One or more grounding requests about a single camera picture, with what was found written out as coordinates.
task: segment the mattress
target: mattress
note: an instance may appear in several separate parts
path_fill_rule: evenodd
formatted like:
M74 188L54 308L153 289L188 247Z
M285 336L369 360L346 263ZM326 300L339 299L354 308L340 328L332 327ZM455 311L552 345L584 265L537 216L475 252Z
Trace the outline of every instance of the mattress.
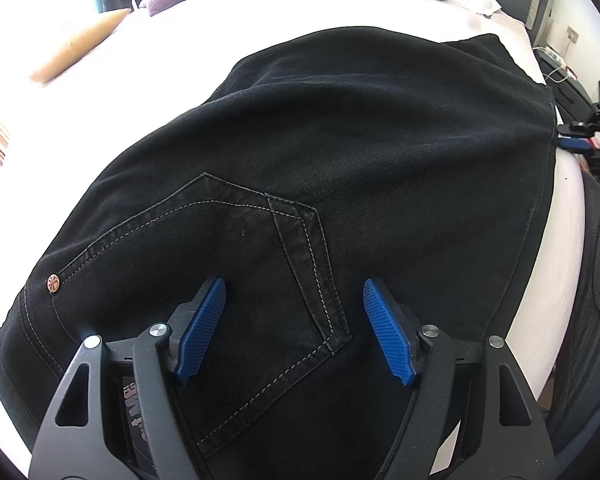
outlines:
M84 191L124 149L204 102L241 58L354 25L436 42L496 34L517 65L543 82L522 22L503 13L487 19L450 2L187 0L151 18L139 9L83 60L44 86L25 88L14 103L13 140L0 170L0 324ZM536 396L567 327L583 232L580 170L558 150L544 237L507 336ZM26 471L29 452L1 404L0 446ZM440 463L450 456L439 455Z

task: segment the black denim fabric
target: black denim fabric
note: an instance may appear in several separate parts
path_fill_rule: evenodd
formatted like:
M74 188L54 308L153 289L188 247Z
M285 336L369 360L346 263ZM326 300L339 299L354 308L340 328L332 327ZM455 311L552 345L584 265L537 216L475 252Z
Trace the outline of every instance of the black denim fabric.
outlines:
M548 214L554 121L496 36L338 28L243 59L86 191L0 330L2 402L32 446L82 339L136 336L218 273L224 314L179 391L215 478L373 478L411 391L364 280L453 337L504 334Z

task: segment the white stitching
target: white stitching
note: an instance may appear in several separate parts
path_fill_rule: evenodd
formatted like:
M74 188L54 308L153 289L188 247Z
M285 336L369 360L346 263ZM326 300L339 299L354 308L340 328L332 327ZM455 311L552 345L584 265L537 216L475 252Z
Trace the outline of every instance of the white stitching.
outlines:
M196 205L196 204L210 204L210 203L213 203L213 204L233 205L233 206L236 206L236 207L252 207L254 209L262 209L264 211L269 211L269 209L267 209L266 207L260 207L260 206L257 206L257 205L250 205L250 204L234 204L234 203L231 203L231 202L222 202L221 200L203 200L201 202L191 202L190 204L185 204L183 206L177 207L176 209L172 209L171 211L167 211L166 213L161 214L157 218L154 218L153 220L149 220L146 224L142 224L140 227L136 227L132 231L129 231L128 233L123 234L122 236L116 238L112 242L109 242L107 245L105 245L103 248L101 248L101 250L99 250L93 256L90 256L83 263L81 263L80 266L77 269L74 270L74 272L72 272L71 274L69 274L64 279L64 281L66 282L70 277L72 277L76 272L78 272L81 268L83 268L87 263L89 263L96 256L98 256L98 254L100 254L102 251L104 251L107 247L109 247L110 245L116 243L118 240L122 240L122 238L124 238L125 236L130 235L131 233L134 233L134 232L138 231L138 229L142 229L143 227L145 227L145 226L147 226L147 225L149 225L149 224L151 224L151 223L153 223L155 221L158 221L160 218L163 218L163 217L167 216L168 214L175 213L176 211L179 211L180 209L184 209L186 207L190 207L190 206ZM274 211L274 212L278 213L278 214L281 214L281 215L284 215L284 216L288 216L290 218L296 218L296 219L302 221L302 219L300 217L298 217L298 216L288 215L286 213L281 213L280 211Z
M315 265L315 258L314 258L314 250L312 250L311 248L311 242L309 241L309 233L306 230L306 224L304 223L304 220L300 219L300 221L302 222L302 228L304 229L304 236L306 236L306 241L309 244L309 252L311 253L311 260L314 263L314 276L315 276L315 283L318 285L318 294L320 294L320 301L322 302L322 307L324 309L324 313L327 316L327 321L329 322L329 330L330 335L333 334L333 326L331 326L331 319L329 318L329 313L327 312L327 306L324 304L324 298L322 296L322 290L320 290L320 281L318 280L318 269Z
M222 422L217 428L215 428L211 433L209 433L205 438L203 438L202 440L200 440L197 444L200 445L202 444L206 439L208 439L211 435L213 435L216 431L218 431L220 428L222 428L226 423L228 423L232 418L234 418L234 416L236 416L238 413L240 413L244 408L246 408L247 406L249 406L254 400L256 400L261 394L264 393L264 391L269 388L272 384L274 384L275 382L277 382L283 375L285 375L287 372L290 372L291 370L293 370L296 366L298 366L302 361L307 360L309 357L311 357L312 355L314 355L320 348L322 348L325 345L325 343L322 343L320 346L318 346L318 348L316 348L313 352L311 352L309 355L306 355L305 357L303 357L302 359L300 359L296 364L290 366L289 368L287 368L284 372L282 372L278 377L276 377L275 379L273 379L269 384L267 384L267 386L265 386L263 389L261 389L257 394L255 394L253 397L251 397L250 400L248 400L248 402L241 408L239 408L238 410L236 410L234 412L233 415L231 415L227 420L225 420L224 422Z
M38 343L40 343L41 348L45 351L45 353L49 356L49 358L56 364L58 369L61 372L64 372L64 370L62 370L62 367L58 364L58 361L56 361L54 359L54 357L49 353L49 351L42 344L42 341L40 341L40 338L38 337L38 334L36 333L36 329L33 328L33 325L31 323L31 318L29 317L29 309L27 308L27 282L24 283L24 312L25 312L25 314L27 314L27 321L29 321L29 326L31 327L31 331L33 332L33 335L36 336L36 339L38 340Z

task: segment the electrical socket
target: electrical socket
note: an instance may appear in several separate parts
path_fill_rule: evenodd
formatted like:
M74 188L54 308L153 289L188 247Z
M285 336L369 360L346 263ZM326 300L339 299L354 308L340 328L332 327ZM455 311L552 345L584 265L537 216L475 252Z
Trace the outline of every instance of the electrical socket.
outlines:
M578 43L578 38L580 37L580 35L575 30L573 30L573 28L567 27L567 36L569 37L571 43Z

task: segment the blue gripper pad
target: blue gripper pad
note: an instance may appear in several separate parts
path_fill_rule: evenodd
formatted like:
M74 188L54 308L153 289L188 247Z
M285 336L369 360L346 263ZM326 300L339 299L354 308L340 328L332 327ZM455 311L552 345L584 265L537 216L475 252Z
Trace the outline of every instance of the blue gripper pad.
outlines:
M200 303L200 307L180 339L178 363L173 371L180 383L184 383L187 378L200 370L202 359L218 326L225 303L226 286L224 280L218 277L209 288L205 299Z
M415 377L410 344L373 280L366 280L362 301L392 374L407 386Z

